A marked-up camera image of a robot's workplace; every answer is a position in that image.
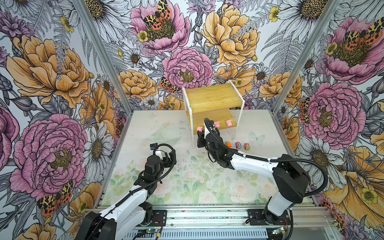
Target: metal grill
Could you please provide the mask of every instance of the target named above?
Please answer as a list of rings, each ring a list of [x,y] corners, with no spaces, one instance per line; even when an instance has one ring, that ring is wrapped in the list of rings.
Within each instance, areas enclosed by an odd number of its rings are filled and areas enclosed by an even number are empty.
[[[132,240],[137,230],[129,232],[123,240]],[[266,239],[268,238],[265,228],[241,229],[241,228],[220,228],[220,229],[164,229],[159,240],[172,239]],[[138,237],[140,240],[153,239],[151,234]]]

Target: butterfly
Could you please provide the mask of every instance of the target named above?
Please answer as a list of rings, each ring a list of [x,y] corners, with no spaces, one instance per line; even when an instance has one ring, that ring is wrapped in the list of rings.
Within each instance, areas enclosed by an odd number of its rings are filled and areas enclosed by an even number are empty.
[[[181,90],[181,88],[179,88],[178,86],[173,86],[172,84],[170,84],[168,79],[165,77],[161,78],[161,82],[159,85],[160,87],[165,88],[166,91],[169,93],[178,93]]]
[[[160,30],[166,20],[171,19],[172,9],[168,7],[166,0],[159,0],[155,15],[149,15],[143,18],[144,23],[152,27],[153,30]]]
[[[56,195],[45,196],[37,201],[37,206],[41,208],[42,216],[48,217],[53,214],[56,209],[59,209],[62,204],[69,203],[73,196],[73,182],[69,181],[63,189]]]
[[[254,132],[249,133],[249,138],[253,142],[259,142],[260,144],[263,144],[263,141],[265,139],[265,135],[256,136]]]
[[[358,46],[361,48],[364,45],[373,45],[382,37],[381,30],[383,29],[384,17],[373,23],[367,30],[361,31],[361,33],[354,30],[346,32],[344,38],[346,41],[345,49],[352,51]]]
[[[123,124],[121,118],[118,118],[116,120],[115,135],[120,137],[123,128],[124,128],[124,124]]]
[[[300,121],[303,123],[309,123],[310,118],[308,116],[307,110],[310,105],[310,98],[306,98],[300,103]]]
[[[327,200],[321,200],[319,202],[319,206],[327,208],[327,210],[331,213],[331,216],[333,217],[333,220],[339,232],[341,234],[344,234],[346,231],[347,223],[345,221],[344,216],[339,212],[339,210],[332,207],[330,202]]]

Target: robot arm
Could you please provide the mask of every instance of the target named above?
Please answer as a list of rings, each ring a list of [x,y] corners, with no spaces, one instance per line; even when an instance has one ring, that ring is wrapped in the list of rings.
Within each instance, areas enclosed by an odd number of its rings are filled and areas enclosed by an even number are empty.
[[[213,126],[213,121],[205,119],[204,132],[197,132],[198,147],[205,147],[208,154],[224,168],[236,170],[248,170],[273,178],[279,191],[270,198],[261,218],[269,224],[274,224],[284,211],[293,205],[301,203],[303,198],[324,189],[328,180],[326,169],[314,162],[303,159],[292,159],[289,155],[281,157],[260,157],[240,152],[237,149],[230,149],[220,137],[218,129]],[[316,165],[324,175],[324,183],[315,191],[305,193],[310,177],[297,161]]]
[[[160,146],[168,146],[172,152],[156,150]],[[122,239],[126,233],[139,224],[146,225],[152,219],[152,204],[146,200],[156,190],[157,182],[161,182],[176,163],[175,150],[168,144],[151,144],[153,155],[147,158],[145,170],[142,171],[126,196],[99,212],[90,212],[83,220],[75,240]],[[164,168],[168,171],[161,175]]]

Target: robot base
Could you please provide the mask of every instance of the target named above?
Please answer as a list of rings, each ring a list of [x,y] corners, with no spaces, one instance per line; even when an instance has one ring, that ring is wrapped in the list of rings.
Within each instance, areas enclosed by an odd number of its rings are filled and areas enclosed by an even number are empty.
[[[264,209],[248,209],[248,220],[249,224],[251,226],[263,226],[263,225],[271,225],[264,219],[265,217],[263,216],[263,211]],[[274,223],[273,225],[290,225],[291,220],[288,216],[287,210],[284,211],[284,213],[280,217],[275,217],[274,218]]]

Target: black bracket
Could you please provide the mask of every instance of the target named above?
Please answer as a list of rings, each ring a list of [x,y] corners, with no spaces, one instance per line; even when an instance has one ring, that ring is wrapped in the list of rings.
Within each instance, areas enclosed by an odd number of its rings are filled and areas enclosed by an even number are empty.
[[[271,225],[266,221],[266,219],[264,219],[263,211],[264,209],[248,209],[248,220],[246,221],[246,223],[249,223],[251,226]],[[273,225],[283,225],[283,226],[285,225],[289,226],[290,224],[291,224],[291,221],[288,216],[287,210],[285,210],[280,217],[274,219],[274,223],[273,223]]]
[[[151,220],[148,225],[137,225],[137,227],[164,227],[167,223],[167,210],[152,210],[152,218],[155,217],[161,221]]]

